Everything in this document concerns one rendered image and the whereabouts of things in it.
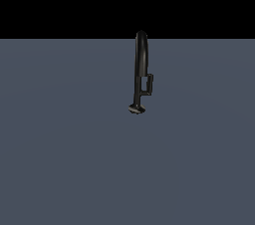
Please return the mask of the black faucet spout body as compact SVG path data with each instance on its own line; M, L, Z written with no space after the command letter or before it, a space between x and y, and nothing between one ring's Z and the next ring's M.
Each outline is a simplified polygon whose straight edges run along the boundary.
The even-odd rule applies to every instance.
M147 76L148 61L148 41L145 31L140 30L135 37L135 56L134 56L134 94L133 104L128 107L131 113L143 113L145 108L140 104L142 93L141 78Z

